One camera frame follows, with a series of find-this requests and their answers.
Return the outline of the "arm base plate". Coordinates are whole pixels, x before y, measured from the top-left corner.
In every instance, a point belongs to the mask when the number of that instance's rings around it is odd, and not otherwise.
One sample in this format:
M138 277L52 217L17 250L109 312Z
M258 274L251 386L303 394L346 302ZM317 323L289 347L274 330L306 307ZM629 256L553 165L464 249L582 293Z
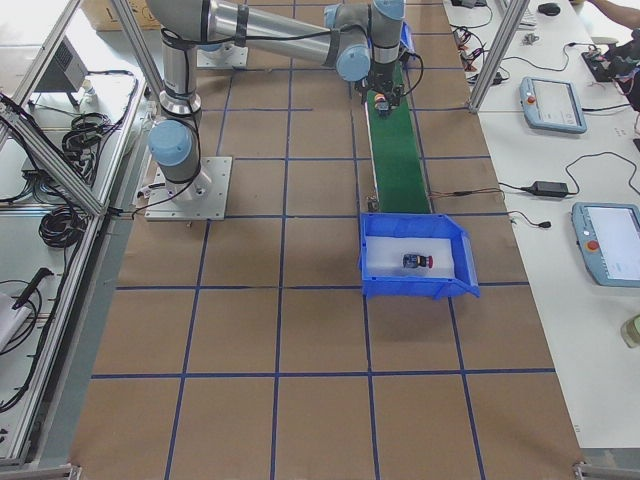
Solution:
M231 157L203 157L194 182L170 200L182 186L166 183L161 168L157 167L154 182L161 186L150 191L150 206L143 211L144 217L148 221L223 220L231 169Z
M234 44L202 46L197 51L197 68L200 70L244 70L247 67L249 49Z

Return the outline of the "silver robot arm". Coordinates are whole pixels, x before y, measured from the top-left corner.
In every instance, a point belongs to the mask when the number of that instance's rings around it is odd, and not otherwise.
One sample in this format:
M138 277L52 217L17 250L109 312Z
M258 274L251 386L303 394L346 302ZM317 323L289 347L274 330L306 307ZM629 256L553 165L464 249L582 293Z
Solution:
M227 43L332 68L362 95L373 93L381 117L405 102L407 93L396 76L402 1L329 5L321 26L227 1L151 1L148 7L162 27L160 103L175 118L192 117L201 109L197 49Z

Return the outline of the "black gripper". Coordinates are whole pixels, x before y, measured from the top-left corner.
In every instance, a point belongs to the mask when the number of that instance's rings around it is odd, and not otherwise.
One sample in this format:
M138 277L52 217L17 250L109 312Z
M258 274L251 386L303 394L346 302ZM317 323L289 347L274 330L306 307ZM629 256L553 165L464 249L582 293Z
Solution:
M423 67L419 68L419 76L408 90L405 89L403 71L405 62L389 64L375 63L368 76L362 80L362 104L369 100L369 93L381 95L388 108L399 107L402 101L412 93L423 79Z

